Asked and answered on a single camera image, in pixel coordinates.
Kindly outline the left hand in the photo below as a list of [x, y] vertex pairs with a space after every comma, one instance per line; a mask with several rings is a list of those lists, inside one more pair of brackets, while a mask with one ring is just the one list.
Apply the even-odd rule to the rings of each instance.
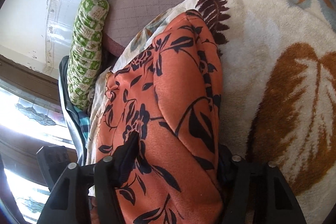
[[90, 209], [90, 216], [91, 216], [91, 223], [92, 224], [99, 224], [99, 217], [97, 211], [97, 202], [95, 197], [89, 197], [91, 209]]

